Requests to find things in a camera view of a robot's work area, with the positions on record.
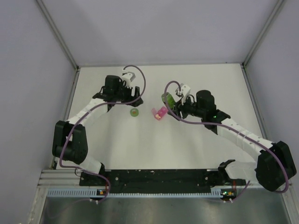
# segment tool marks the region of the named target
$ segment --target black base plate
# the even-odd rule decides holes
[[[232,186],[234,180],[223,180],[218,170],[207,169],[116,169],[101,173],[111,182],[110,193],[210,193],[214,186]],[[237,186],[245,180],[235,180]],[[80,186],[105,186],[102,178],[81,173]]]

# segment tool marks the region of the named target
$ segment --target aluminum frame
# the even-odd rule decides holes
[[[249,91],[249,95],[256,113],[256,117],[262,132],[262,135],[264,138],[267,138],[269,136],[269,132],[266,129],[266,126],[263,122],[263,117],[260,112],[259,106],[258,106],[258,100],[254,94],[252,83],[250,81],[250,77],[246,73],[246,66],[249,64],[250,60],[252,59],[254,53],[259,48],[261,42],[263,41],[264,37],[268,33],[271,25],[275,21],[277,15],[283,8],[286,0],[278,0],[271,15],[269,16],[267,22],[265,23],[263,29],[261,30],[259,36],[257,37],[255,43],[253,44],[252,48],[250,49],[249,53],[247,54],[245,61],[241,64],[241,69],[243,71],[244,79]],[[49,14],[47,7],[45,6],[43,0],[36,0],[36,4],[38,8],[41,10],[45,20],[47,21],[50,30],[52,31],[53,35],[55,36],[57,42],[59,43],[62,51],[65,53],[66,57],[70,61],[71,65],[73,66],[74,70],[76,71],[76,74],[74,76],[72,89],[70,92],[69,100],[66,106],[64,119],[67,119],[70,113],[72,100],[74,97],[75,89],[78,82],[78,76],[79,76],[79,67],[76,63],[74,57],[72,56],[69,48],[67,47],[63,37],[61,36],[61,33],[59,32],[58,28],[56,27],[51,15]],[[63,188],[85,188],[79,186],[79,177],[75,176],[74,170],[43,170],[40,181],[38,183],[35,198],[33,201],[33,205],[31,208],[31,211],[28,216],[28,223],[29,224],[36,224],[40,222],[42,211],[44,208],[45,200],[48,194],[48,190],[53,187],[63,187]],[[257,185],[250,185],[250,188],[259,188],[260,186]],[[290,217],[290,220],[292,224],[299,224],[299,202],[298,198],[296,196],[294,187],[292,184],[290,184],[289,191],[283,194],[283,199],[285,202],[286,210],[288,212],[288,215]]]

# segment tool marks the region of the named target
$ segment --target green object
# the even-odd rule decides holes
[[[139,111],[138,111],[137,108],[133,108],[133,109],[130,110],[130,114],[131,114],[132,117],[137,117],[138,114],[139,114]]]
[[[165,104],[164,93],[162,94],[161,98],[162,98],[163,103]],[[168,92],[166,93],[166,100],[168,102],[170,109],[173,109],[176,102],[174,101],[172,95]]]

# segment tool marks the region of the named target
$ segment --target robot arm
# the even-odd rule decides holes
[[[132,96],[133,88],[131,87],[131,83],[134,78],[135,74],[133,72],[124,73],[122,77],[107,76],[105,85],[101,88],[100,92],[93,96],[83,110],[67,121],[57,122],[54,131],[52,154],[56,157],[60,157],[66,137],[69,135],[74,124],[88,113],[80,124],[75,127],[72,138],[68,142],[64,152],[63,160],[78,164],[81,168],[90,172],[99,173],[101,163],[95,160],[93,156],[93,152],[96,152],[98,148],[88,147],[86,131],[101,115],[110,111],[114,104],[102,105],[92,111],[91,109],[105,102],[127,103],[137,99],[140,96],[139,87],[135,87],[134,95]],[[141,104],[143,104],[143,100],[140,98],[130,105],[137,107]]]
[[[259,182],[269,191],[275,191],[285,183],[283,172],[274,157],[260,146],[247,140],[245,136],[259,142],[272,151],[282,162],[288,179],[296,175],[297,170],[287,144],[282,141],[278,143],[271,142],[241,127],[228,114],[216,109],[214,97],[210,91],[201,90],[197,92],[196,101],[192,102],[189,97],[190,87],[185,84],[181,84],[180,86],[181,90],[177,89],[176,94],[181,99],[174,104],[172,111],[182,119],[191,115],[201,118],[202,122],[218,123],[232,127],[236,132],[222,126],[205,125],[207,129],[215,134],[236,144],[255,161],[239,162],[228,160],[223,162],[218,168],[223,175],[226,175],[230,179],[246,179]]]

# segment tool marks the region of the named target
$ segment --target cable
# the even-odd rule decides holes
[[[195,98],[194,98],[193,95],[189,94],[186,98],[188,98],[188,97],[192,97],[193,98],[193,102],[195,103]]]
[[[247,187],[249,186],[249,184],[250,184],[250,181],[247,182],[247,184],[244,186],[243,190],[234,199],[230,199],[229,201],[223,201],[222,199],[220,199],[220,200],[207,199],[207,200],[211,201],[211,202],[220,202],[220,203],[231,202],[231,203],[233,203],[235,200],[237,200],[237,198],[239,198],[242,194],[244,194],[244,192],[247,189]]]
[[[181,86],[180,86],[180,84],[179,84],[177,81],[170,81],[170,82],[166,85],[166,87],[165,87],[165,90],[164,90],[164,96],[166,96],[167,89],[168,89],[168,87],[170,86],[170,84],[172,84],[172,83],[177,84],[179,90],[181,91]],[[281,170],[282,170],[282,172],[283,172],[284,178],[285,178],[285,188],[284,188],[283,190],[281,190],[281,191],[276,191],[276,192],[277,192],[277,193],[285,193],[285,192],[289,189],[289,179],[288,179],[288,175],[287,175],[287,173],[286,173],[286,170],[285,170],[283,164],[281,163],[281,161],[279,160],[279,158],[278,158],[278,157],[277,157],[271,150],[269,150],[266,146],[264,146],[264,145],[262,145],[261,143],[259,143],[259,142],[255,141],[255,140],[253,140],[252,138],[250,138],[250,137],[244,135],[243,133],[239,133],[239,131],[237,131],[237,130],[235,130],[235,129],[233,129],[233,128],[227,126],[227,125],[218,124],[218,123],[212,123],[212,122],[191,122],[191,121],[183,120],[183,119],[181,119],[180,117],[178,117],[178,116],[177,116],[177,115],[170,109],[170,107],[169,107],[169,105],[168,105],[168,102],[167,102],[167,100],[166,100],[166,97],[165,97],[165,105],[166,105],[168,111],[172,114],[172,116],[175,117],[175,118],[176,118],[177,120],[179,120],[179,121],[182,121],[182,122],[187,123],[187,124],[192,124],[192,125],[216,125],[216,126],[225,127],[225,128],[227,128],[227,129],[229,129],[229,130],[232,130],[232,131],[235,132],[235,133],[238,133],[238,134],[239,134],[240,136],[242,136],[243,138],[245,138],[245,139],[251,141],[252,143],[258,145],[259,147],[261,147],[262,149],[264,149],[265,151],[267,151],[268,153],[270,153],[270,154],[274,157],[274,159],[276,160],[276,162],[278,163],[279,167],[281,168]],[[243,190],[243,191],[242,191],[242,192],[241,192],[235,199],[237,199],[240,195],[242,195],[243,192],[244,192],[244,190]]]
[[[59,157],[59,165],[60,165],[60,167],[62,167],[62,168],[81,169],[82,172],[85,172],[85,173],[90,174],[90,175],[98,176],[98,177],[104,179],[104,180],[108,183],[109,189],[108,189],[108,191],[106,192],[105,196],[104,196],[102,199],[99,200],[99,203],[102,202],[102,201],[104,201],[104,200],[106,199],[106,197],[108,196],[109,191],[110,191],[110,189],[111,189],[111,183],[110,183],[110,181],[109,181],[106,177],[104,177],[104,176],[102,176],[102,175],[100,175],[100,174],[93,173],[93,172],[89,172],[89,171],[87,171],[87,170],[82,169],[82,168],[79,167],[79,166],[65,166],[65,165],[62,164],[62,158],[63,158],[64,152],[65,152],[65,149],[66,149],[66,147],[67,147],[67,144],[68,144],[68,142],[70,141],[71,135],[72,135],[73,132],[74,132],[75,127],[76,127],[78,124],[80,124],[81,121],[82,121],[82,120],[83,120],[83,119],[84,119],[90,112],[92,112],[93,110],[97,109],[98,107],[100,107],[100,106],[104,106],[104,105],[128,105],[128,104],[132,104],[132,103],[136,102],[137,100],[139,100],[139,99],[141,98],[141,96],[144,94],[144,91],[145,91],[145,88],[146,88],[146,80],[145,80],[144,73],[143,73],[142,70],[141,70],[139,67],[137,67],[136,65],[127,65],[127,66],[125,66],[125,67],[123,68],[123,70],[125,70],[125,69],[128,68],[128,67],[136,68],[137,70],[139,70],[139,72],[141,73],[141,75],[142,75],[142,77],[143,77],[143,81],[144,81],[144,84],[143,84],[143,91],[141,92],[140,96],[137,97],[136,99],[134,99],[134,100],[132,100],[132,101],[130,101],[130,102],[126,102],[126,103],[105,102],[105,103],[102,103],[102,104],[98,104],[98,105],[94,106],[92,109],[90,109],[88,112],[86,112],[86,113],[85,113],[85,114],[84,114],[84,115],[83,115],[83,116],[82,116],[82,117],[81,117],[81,118],[74,124],[74,126],[72,127],[72,129],[71,129],[69,135],[68,135],[67,138],[66,138],[66,141],[65,141],[65,143],[64,143],[63,149],[62,149],[61,154],[60,154],[60,157]],[[74,203],[70,204],[70,206],[73,205],[73,204],[75,204],[75,203],[77,203],[77,202],[79,202],[79,201],[83,201],[83,199],[80,199],[80,200],[78,200],[78,201],[75,201]]]
[[[76,173],[76,171],[77,171],[77,169],[75,169],[75,175],[78,176],[78,177],[80,177],[80,176]]]
[[[235,181],[233,181],[233,190],[236,192],[237,191],[237,185],[236,185],[236,183],[235,183]]]

